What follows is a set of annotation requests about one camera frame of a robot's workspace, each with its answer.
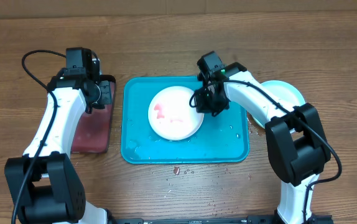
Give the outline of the white plate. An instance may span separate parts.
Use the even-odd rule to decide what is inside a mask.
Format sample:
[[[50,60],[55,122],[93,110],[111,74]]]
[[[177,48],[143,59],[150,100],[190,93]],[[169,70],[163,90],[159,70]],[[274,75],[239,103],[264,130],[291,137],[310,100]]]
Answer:
[[[170,86],[153,97],[147,115],[157,135],[169,141],[180,141],[198,131],[204,114],[190,106],[193,94],[188,87]]]

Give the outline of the light blue plate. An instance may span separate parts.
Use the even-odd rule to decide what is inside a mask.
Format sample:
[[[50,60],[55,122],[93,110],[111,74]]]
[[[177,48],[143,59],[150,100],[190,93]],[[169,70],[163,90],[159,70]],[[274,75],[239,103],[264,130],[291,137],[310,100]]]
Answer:
[[[261,85],[276,97],[292,103],[294,106],[305,104],[305,99],[301,92],[289,83],[280,80],[269,80],[261,83]]]

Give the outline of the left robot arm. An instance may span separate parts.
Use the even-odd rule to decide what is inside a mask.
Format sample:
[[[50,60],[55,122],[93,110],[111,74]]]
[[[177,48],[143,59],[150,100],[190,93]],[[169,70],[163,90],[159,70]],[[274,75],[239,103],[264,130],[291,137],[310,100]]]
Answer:
[[[4,167],[11,221],[114,223],[109,210],[87,201],[70,156],[108,150],[116,80],[102,74],[90,49],[68,48],[63,57],[65,66],[44,86],[47,106],[33,140]]]

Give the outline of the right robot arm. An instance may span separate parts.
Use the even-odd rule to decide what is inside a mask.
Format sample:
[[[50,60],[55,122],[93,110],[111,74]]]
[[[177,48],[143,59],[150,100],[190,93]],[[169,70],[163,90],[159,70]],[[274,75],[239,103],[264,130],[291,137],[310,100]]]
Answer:
[[[333,223],[311,211],[313,188],[331,158],[317,110],[273,95],[238,62],[225,65],[215,52],[197,62],[203,86],[190,99],[199,113],[217,116],[234,102],[264,126],[269,163],[281,180],[280,202],[268,223]]]

